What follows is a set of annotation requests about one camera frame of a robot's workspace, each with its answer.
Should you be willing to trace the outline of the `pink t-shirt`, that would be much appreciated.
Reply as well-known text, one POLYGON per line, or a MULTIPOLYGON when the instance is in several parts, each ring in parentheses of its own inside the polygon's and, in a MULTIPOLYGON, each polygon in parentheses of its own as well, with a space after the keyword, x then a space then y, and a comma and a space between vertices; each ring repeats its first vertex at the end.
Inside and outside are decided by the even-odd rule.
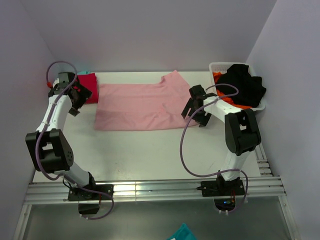
POLYGON ((181 113, 190 85, 175 70, 158 83, 100 84, 94 128, 97 131, 155 131, 183 128, 181 113))

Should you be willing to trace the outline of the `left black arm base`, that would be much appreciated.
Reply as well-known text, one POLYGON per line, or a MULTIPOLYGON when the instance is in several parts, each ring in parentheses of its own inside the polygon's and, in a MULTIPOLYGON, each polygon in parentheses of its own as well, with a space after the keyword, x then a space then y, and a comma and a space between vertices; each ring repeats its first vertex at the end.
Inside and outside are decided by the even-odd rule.
POLYGON ((115 206, 113 184, 96 184, 94 180, 92 180, 87 186, 76 187, 75 185, 72 186, 69 182, 67 183, 64 179, 62 183, 68 188, 67 200, 69 202, 78 202, 78 213, 81 218, 86 220, 100 220, 113 211, 115 206), (104 200, 111 202, 110 209, 104 215, 96 216, 104 200))

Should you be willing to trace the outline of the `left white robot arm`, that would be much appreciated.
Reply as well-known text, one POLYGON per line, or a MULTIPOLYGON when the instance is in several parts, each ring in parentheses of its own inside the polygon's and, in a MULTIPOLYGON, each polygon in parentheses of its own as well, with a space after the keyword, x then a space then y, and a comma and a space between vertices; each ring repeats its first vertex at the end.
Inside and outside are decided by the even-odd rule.
POLYGON ((28 133, 25 142, 34 168, 55 181, 64 178, 86 200, 96 197, 94 177, 75 163, 73 150, 63 129, 68 115, 77 116, 92 95, 72 72, 60 72, 58 82, 48 94, 48 107, 40 126, 28 133))

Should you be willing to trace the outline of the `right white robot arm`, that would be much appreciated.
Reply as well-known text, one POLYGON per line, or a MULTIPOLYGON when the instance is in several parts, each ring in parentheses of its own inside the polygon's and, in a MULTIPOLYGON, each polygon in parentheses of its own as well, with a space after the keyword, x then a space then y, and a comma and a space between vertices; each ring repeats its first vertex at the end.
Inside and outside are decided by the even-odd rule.
POLYGON ((190 98, 185 105, 181 115, 188 117, 182 131, 179 156, 183 168, 192 176, 208 178, 217 176, 220 180, 216 183, 217 191, 222 195, 229 194, 234 188, 234 181, 245 174, 242 168, 251 152, 261 143, 261 134, 256 120, 255 111, 251 108, 236 110, 234 106, 227 106, 225 98, 238 95, 239 90, 228 83, 218 83, 212 87, 231 88, 231 93, 218 96, 207 93, 201 85, 195 85, 189 89, 190 98), (196 174, 188 169, 183 157, 183 142, 188 126, 192 120, 205 127, 211 116, 216 117, 224 123, 225 144, 228 152, 222 168, 215 173, 206 175, 196 174))

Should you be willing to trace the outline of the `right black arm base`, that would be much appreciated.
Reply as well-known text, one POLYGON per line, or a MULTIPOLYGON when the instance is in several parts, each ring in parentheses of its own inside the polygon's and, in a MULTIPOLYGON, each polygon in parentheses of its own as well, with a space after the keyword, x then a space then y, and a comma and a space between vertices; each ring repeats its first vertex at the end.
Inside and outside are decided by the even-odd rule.
POLYGON ((228 215, 246 201, 248 184, 244 184, 239 177, 235 180, 225 181, 223 177, 219 176, 216 180, 201 181, 196 190, 201 191, 204 198, 213 197, 217 211, 228 215))

